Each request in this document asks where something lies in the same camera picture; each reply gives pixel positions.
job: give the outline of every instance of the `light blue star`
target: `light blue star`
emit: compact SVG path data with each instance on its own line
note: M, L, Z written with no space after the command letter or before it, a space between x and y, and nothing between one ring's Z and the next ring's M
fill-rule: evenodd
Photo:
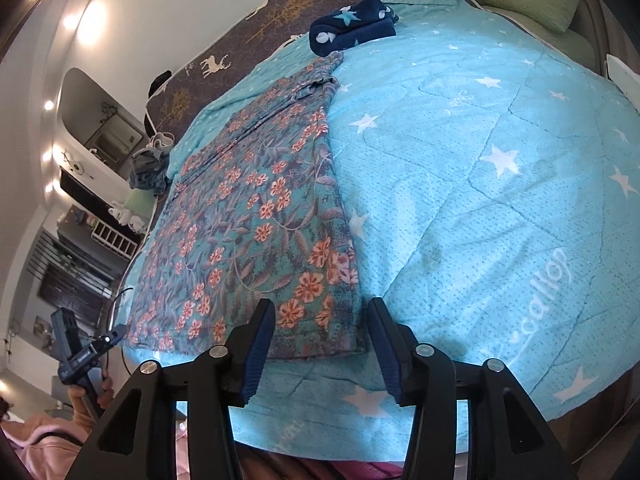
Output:
M349 24L353 22L361 22L362 20L356 16L356 13L352 10L343 10L340 14L336 14L334 18L343 20L344 24L349 27Z

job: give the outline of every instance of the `person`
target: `person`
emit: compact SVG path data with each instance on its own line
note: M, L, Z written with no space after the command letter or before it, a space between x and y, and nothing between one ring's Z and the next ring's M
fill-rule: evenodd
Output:
M103 372L104 393L98 403L107 409L114 398L113 380ZM64 480L95 422L87 412L80 386L68 389L74 414L71 421L35 415L26 422L4 420L9 404L0 397L0 428L34 480ZM188 423L178 425L175 462L178 480L190 480ZM327 462L264 451L236 442L244 480L386 480L402 474L389 463Z

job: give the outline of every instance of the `hair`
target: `hair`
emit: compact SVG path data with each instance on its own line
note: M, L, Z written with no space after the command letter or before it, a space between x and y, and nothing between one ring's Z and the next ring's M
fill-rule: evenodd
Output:
M5 420L9 413L11 405L4 400L4 397L0 396L0 420Z

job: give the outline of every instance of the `bed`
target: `bed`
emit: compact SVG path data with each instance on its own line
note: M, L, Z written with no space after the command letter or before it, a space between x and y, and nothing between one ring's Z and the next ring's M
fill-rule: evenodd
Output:
M362 301L382 296L397 322L454 359L504 360L543 415L560 416L640 360L638 112L612 83L464 0L385 2L398 35L345 51L328 109ZM204 108L170 176L276 79L313 62L307 45L293 41ZM157 232L126 286L145 281ZM127 352L165 365L193 357L131 340ZM384 391L372 351L356 349L268 361L232 424L263 449L397 461L412 416Z

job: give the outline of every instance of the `white star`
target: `white star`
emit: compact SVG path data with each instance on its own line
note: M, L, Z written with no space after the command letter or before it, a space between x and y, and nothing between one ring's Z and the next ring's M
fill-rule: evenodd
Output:
M377 128L378 125L374 122L378 118L377 115L370 117L369 114L364 114L364 117L359 121L355 121L353 123L349 123L349 126L357 126L357 133L361 134L367 128Z
M351 210L351 219L349 220L349 229L353 236L357 236L364 240L364 230L362 229L364 222L367 221L369 215L358 216L355 209Z
M474 79L474 81L478 81L481 85L486 85L487 88L496 87L502 88L498 83L499 79L491 79L490 77L483 77L482 79Z
M626 140L626 135L625 135L625 133L624 133L624 132L621 132L621 131L620 131L619 129L617 129L617 128L613 128L613 131L614 131L614 132L616 132L616 133L620 136L620 139L624 140L627 144L629 143L629 141L628 141L628 140Z
M553 90L549 90L551 97L555 97L556 99L560 99L561 101L567 101L569 99L567 96L562 95L562 92L559 94L555 93Z
M387 392L371 392L356 384L356 392L353 395L343 397L342 400L357 407L362 416L388 417L389 414L380 408L380 403L388 397Z
M511 173L520 174L518 166L513 160L518 155L517 150L511 150L510 152L502 152L494 145L491 146L491 155L484 155L480 157L480 160L490 162L495 166L496 177L500 178L504 173L504 170L509 170Z
M622 191L625 192L625 198L629 198L629 191L638 194L638 190L632 188L631 184L629 184L629 177L620 173L620 170L617 166L614 166L613 169L616 170L616 173L611 175L609 178L615 180L618 184L620 184Z
M574 383L566 390L562 390L561 392L554 394L554 397L560 400L560 402L565 402L566 400L581 394L582 391L597 378L598 376L592 377L591 379L585 379L584 371L582 370L582 367L580 367L578 368L578 373L575 375Z

